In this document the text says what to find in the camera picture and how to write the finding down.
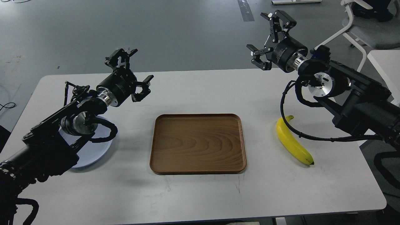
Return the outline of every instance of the gray floor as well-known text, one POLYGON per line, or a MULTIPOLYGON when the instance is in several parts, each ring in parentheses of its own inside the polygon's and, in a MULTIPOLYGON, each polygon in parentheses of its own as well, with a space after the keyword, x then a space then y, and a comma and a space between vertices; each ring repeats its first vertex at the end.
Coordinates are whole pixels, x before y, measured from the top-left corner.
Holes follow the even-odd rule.
MULTIPOLYGON (((248 0, 252 22, 243 21, 237 0, 0 2, 0 103, 17 104, 0 112, 0 125, 13 129, 43 76, 111 72, 103 60, 117 48, 139 49, 131 60, 134 72, 254 68, 246 44, 262 47, 265 42, 269 24, 261 12, 285 10, 298 22, 291 35, 313 48, 342 28, 345 13, 339 2, 273 6, 268 0, 248 0)), ((328 46, 333 60, 353 68, 361 60, 343 37, 328 46)), ((362 72, 383 82, 368 61, 362 72)), ((390 147, 371 142, 362 149, 370 163, 390 147)), ((382 190, 400 195, 370 165, 382 190)), ((395 198, 388 202, 399 206, 395 198)), ((306 219, 308 224, 377 224, 373 212, 306 219)), ((302 221, 291 217, 288 224, 302 221)))

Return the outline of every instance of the robotic arm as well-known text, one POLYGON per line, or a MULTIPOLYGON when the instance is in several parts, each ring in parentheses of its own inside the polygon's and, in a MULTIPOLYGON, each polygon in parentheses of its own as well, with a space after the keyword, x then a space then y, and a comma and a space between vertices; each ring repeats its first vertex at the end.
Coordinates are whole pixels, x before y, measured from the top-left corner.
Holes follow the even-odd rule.
POLYGON ((133 102, 139 102, 150 93, 150 80, 138 82, 130 70, 129 58, 137 52, 116 50, 106 57, 105 64, 113 72, 96 88, 77 86, 66 82, 64 107, 49 116, 26 134, 22 141, 26 146, 16 154, 0 163, 0 225, 12 224, 16 205, 28 204, 33 211, 24 224, 31 224, 39 205, 32 199, 20 199, 18 195, 36 181, 45 182, 49 176, 61 175, 74 166, 79 157, 77 152, 88 142, 106 142, 112 140, 118 130, 107 120, 96 117, 107 111, 108 106, 118 107, 129 96, 133 102), (71 103, 66 104, 68 86, 73 86, 71 103), (142 91, 136 93, 136 87, 142 91), (98 124, 110 129, 110 135, 92 138, 98 124), (81 136, 69 145, 60 135, 59 129, 74 136, 81 136))
MULTIPOLYGON (((354 137, 352 141, 378 139, 400 150, 400 108, 387 101, 391 95, 387 88, 341 63, 330 60, 329 48, 326 46, 321 45, 317 50, 311 50, 312 57, 306 58, 308 49, 289 35, 289 30, 296 25, 296 21, 284 11, 262 13, 261 16, 270 21, 270 35, 261 50, 251 44, 247 45, 253 56, 253 64, 262 70, 270 70, 272 63, 284 72, 296 70, 299 77, 294 86, 297 99, 302 104, 326 108, 334 116, 332 122, 335 127, 354 137), (260 59, 262 55, 266 55, 267 61, 260 59), (308 87, 316 102, 303 98, 302 87, 308 87), (343 105, 330 99, 346 90, 351 92, 343 105), (377 135, 362 136, 368 129, 377 135)), ((289 123, 286 125, 300 137, 344 141, 312 137, 297 131, 289 123)))

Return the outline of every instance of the banana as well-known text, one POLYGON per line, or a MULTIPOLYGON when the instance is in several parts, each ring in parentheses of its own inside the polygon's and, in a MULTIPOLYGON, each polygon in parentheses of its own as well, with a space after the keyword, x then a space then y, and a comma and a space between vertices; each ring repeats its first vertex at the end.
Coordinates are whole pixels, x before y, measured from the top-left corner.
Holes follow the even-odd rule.
MULTIPOLYGON (((285 118, 289 122, 294 118, 294 116, 289 115, 285 118)), ((285 148, 296 157, 296 159, 304 164, 314 165, 314 160, 311 154, 293 137, 282 117, 276 122, 276 133, 278 134, 278 138, 283 146, 285 146, 285 148)))

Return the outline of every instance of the chair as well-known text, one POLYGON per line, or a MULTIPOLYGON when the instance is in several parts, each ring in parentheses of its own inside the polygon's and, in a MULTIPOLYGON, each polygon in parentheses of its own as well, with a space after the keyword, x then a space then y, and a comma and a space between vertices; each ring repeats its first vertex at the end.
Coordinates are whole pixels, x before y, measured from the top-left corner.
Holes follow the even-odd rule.
POLYGON ((359 4, 366 9, 372 9, 372 7, 366 4, 362 0, 342 0, 341 5, 346 8, 348 18, 342 21, 344 28, 336 32, 334 35, 326 39, 324 42, 319 44, 314 49, 317 49, 320 45, 325 45, 338 37, 343 35, 352 46, 354 45, 362 53, 362 60, 357 68, 360 72, 365 60, 367 59, 367 52, 358 41, 361 41, 363 45, 368 45, 371 48, 378 50, 387 50, 400 47, 400 20, 399 15, 399 0, 395 0, 397 13, 395 17, 387 22, 378 22, 375 19, 365 19, 361 17, 354 17, 352 12, 352 4, 359 4), (351 33, 356 38, 353 39, 348 33, 351 33))

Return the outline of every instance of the wooden tray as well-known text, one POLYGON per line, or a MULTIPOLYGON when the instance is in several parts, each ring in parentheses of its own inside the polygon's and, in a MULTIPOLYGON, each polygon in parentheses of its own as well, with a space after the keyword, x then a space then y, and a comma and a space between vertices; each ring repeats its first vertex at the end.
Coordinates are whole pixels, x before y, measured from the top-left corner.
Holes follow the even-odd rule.
POLYGON ((175 114, 156 119, 150 168, 158 174, 238 173, 246 167, 235 114, 175 114))

